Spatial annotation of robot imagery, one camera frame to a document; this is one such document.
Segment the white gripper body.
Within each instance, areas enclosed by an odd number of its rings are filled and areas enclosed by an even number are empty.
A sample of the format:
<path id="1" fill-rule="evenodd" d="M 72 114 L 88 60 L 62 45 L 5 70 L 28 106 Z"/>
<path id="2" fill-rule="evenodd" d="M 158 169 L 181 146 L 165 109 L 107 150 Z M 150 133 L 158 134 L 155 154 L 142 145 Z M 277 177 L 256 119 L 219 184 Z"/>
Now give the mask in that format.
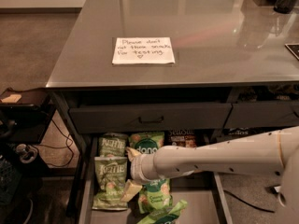
<path id="1" fill-rule="evenodd" d="M 140 183 L 146 184 L 158 178 L 154 167 L 153 154 L 140 154 L 133 158 L 130 170 L 131 178 Z"/>

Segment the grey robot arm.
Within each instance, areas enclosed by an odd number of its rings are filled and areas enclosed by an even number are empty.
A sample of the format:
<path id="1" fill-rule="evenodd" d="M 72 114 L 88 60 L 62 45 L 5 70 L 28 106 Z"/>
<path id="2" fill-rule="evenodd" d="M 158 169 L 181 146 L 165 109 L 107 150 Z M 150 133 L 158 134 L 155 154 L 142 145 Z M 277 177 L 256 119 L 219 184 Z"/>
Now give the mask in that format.
<path id="1" fill-rule="evenodd" d="M 281 175 L 275 224 L 299 223 L 299 127 L 260 133 L 202 147 L 165 146 L 152 154 L 128 147 L 136 184 L 197 171 Z"/>

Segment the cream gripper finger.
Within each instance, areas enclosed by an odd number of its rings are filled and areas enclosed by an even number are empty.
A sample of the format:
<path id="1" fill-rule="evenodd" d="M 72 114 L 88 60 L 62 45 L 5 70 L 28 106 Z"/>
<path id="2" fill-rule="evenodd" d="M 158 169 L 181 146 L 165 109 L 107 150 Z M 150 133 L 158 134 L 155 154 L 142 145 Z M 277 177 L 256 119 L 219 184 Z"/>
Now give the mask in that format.
<path id="1" fill-rule="evenodd" d="M 129 161 L 132 161 L 135 157 L 140 155 L 140 152 L 134 148 L 127 147 L 125 150 L 126 150 Z"/>
<path id="2" fill-rule="evenodd" d="M 141 189 L 141 184 L 134 180 L 128 179 L 125 183 L 125 188 L 121 197 L 121 201 L 125 203 L 130 202 Z"/>

